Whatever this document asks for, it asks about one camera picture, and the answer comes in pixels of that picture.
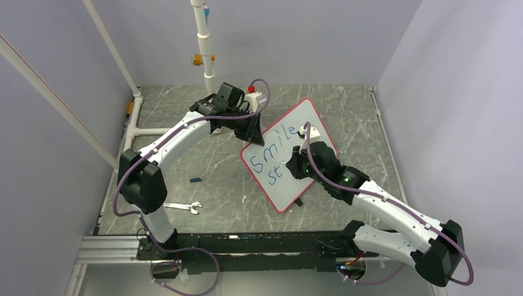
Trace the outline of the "pink framed whiteboard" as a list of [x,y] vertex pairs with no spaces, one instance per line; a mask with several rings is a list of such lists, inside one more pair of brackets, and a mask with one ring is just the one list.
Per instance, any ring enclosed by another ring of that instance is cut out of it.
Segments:
[[293,147],[303,143],[297,133],[308,121],[319,131],[320,140],[338,153],[309,98],[301,100],[262,132],[264,146],[247,144],[240,152],[241,160],[279,213],[285,212],[314,183],[311,178],[295,179],[286,168]]

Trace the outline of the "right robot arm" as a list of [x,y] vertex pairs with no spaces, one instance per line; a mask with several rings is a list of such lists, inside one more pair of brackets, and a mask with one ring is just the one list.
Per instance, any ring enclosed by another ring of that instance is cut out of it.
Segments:
[[394,230],[380,231],[353,220],[339,234],[344,254],[371,252],[393,258],[439,287],[449,282],[462,286],[473,283],[474,270],[457,222],[441,222],[411,208],[365,173],[342,165],[322,141],[293,147],[286,167],[295,179],[313,179],[334,199],[373,214]]

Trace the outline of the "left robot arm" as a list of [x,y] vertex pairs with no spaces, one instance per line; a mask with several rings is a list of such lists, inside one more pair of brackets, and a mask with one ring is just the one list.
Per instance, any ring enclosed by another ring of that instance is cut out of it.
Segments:
[[218,128],[232,130],[236,138],[249,144],[264,146],[261,112],[269,98],[269,92],[256,91],[252,85],[244,92],[223,83],[218,92],[193,103],[185,116],[152,144],[121,154],[115,197],[122,196],[132,206],[160,258],[171,258],[178,248],[178,233],[164,206],[168,191],[163,172]]

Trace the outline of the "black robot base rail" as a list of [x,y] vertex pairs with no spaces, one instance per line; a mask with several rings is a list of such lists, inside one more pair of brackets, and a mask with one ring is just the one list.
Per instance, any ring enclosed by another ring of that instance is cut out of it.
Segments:
[[176,261],[190,274],[220,270],[277,271],[313,269],[335,272],[362,254],[340,239],[338,231],[181,233],[173,246],[158,249],[141,238],[139,261]]

